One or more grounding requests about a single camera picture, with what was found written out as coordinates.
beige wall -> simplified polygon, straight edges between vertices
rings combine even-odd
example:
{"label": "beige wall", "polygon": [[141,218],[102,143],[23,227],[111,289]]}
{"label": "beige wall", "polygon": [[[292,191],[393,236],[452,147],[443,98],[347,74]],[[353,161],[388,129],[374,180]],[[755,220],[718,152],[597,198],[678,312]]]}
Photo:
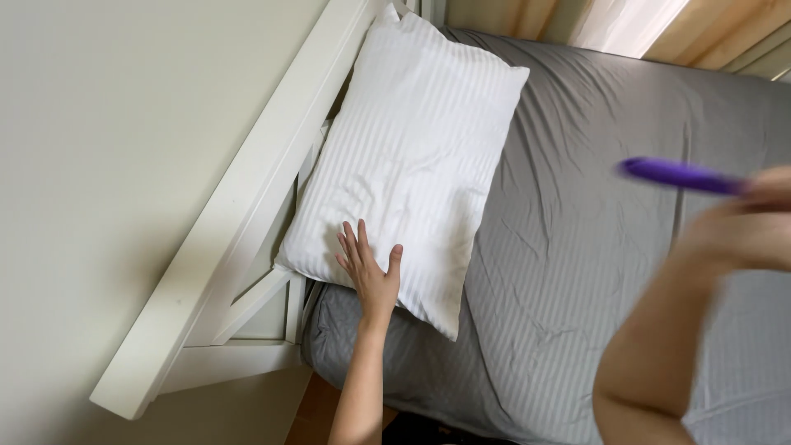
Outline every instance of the beige wall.
{"label": "beige wall", "polygon": [[308,371],[88,396],[327,0],[0,3],[0,443],[279,443]]}

purple object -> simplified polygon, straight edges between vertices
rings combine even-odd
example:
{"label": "purple object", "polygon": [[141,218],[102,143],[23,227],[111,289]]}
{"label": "purple object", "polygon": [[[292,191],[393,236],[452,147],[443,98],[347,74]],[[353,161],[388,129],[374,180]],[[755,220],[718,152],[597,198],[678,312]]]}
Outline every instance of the purple object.
{"label": "purple object", "polygon": [[724,173],[705,167],[682,164],[662,158],[624,159],[618,164],[618,170],[629,176],[660,184],[722,195],[738,195],[744,187],[742,179],[729,177]]}

white pillow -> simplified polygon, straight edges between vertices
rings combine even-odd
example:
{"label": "white pillow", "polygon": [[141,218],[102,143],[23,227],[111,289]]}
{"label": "white pillow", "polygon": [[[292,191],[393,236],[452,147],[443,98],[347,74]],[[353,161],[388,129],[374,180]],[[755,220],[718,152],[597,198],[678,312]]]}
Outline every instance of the white pillow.
{"label": "white pillow", "polygon": [[363,218],[382,270],[403,245],[399,304],[455,340],[472,240],[528,73],[388,4],[275,263],[352,287],[335,234]]}

gray bed sheet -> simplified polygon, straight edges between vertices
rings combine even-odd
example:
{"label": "gray bed sheet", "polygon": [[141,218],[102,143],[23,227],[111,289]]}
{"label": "gray bed sheet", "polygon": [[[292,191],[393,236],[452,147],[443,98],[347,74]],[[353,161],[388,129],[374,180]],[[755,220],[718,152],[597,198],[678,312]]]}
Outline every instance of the gray bed sheet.
{"label": "gray bed sheet", "polygon": [[[601,352],[666,254],[713,198],[613,174],[638,155],[748,175],[791,163],[791,86],[444,29],[530,78],[494,174],[456,343],[396,309],[384,399],[484,436],[600,443]],[[734,276],[712,317],[686,422],[700,443],[791,443],[791,277]],[[303,354],[341,387],[360,308],[328,285]]]}

